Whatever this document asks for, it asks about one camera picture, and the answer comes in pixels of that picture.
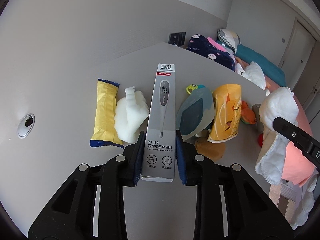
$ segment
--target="electrical outlet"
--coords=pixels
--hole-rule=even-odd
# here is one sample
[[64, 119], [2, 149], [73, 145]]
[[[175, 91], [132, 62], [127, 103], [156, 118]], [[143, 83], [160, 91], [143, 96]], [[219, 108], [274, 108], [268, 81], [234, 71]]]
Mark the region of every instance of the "electrical outlet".
[[170, 33], [168, 43], [180, 47], [180, 46], [184, 45], [185, 38], [186, 38], [186, 32]]

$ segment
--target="red yuwell logo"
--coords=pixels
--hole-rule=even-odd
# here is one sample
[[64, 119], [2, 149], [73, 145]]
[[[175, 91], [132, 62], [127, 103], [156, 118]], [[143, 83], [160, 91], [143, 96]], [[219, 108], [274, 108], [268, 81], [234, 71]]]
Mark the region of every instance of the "red yuwell logo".
[[171, 76], [171, 73], [157, 72], [157, 75], [159, 75], [159, 76]]

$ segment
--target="qr code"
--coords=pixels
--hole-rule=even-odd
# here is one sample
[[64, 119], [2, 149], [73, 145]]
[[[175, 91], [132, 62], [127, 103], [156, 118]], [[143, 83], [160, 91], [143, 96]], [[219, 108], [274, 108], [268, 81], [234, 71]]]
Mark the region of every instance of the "qr code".
[[172, 70], [172, 65], [164, 65], [164, 64], [162, 64], [161, 65], [161, 69], [162, 70]]

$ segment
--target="yellow snack package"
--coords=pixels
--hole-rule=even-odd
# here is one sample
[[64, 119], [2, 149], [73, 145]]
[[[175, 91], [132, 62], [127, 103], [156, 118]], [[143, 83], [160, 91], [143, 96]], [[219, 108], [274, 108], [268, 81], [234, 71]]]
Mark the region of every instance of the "yellow snack package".
[[241, 117], [241, 86], [222, 85], [212, 95], [216, 114], [208, 141], [226, 142], [238, 134]]
[[119, 84], [98, 79], [96, 119], [90, 147], [114, 145], [124, 148], [115, 129], [116, 94]]

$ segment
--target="teal blanket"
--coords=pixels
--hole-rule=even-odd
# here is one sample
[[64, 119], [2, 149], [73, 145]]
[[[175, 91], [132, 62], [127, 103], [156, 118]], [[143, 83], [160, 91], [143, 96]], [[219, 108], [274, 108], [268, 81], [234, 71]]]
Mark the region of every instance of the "teal blanket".
[[255, 52], [253, 49], [239, 44], [235, 56], [249, 64], [252, 61], [256, 62], [267, 77], [276, 82], [280, 87], [286, 86], [284, 72], [275, 64], [267, 60], [263, 55]]

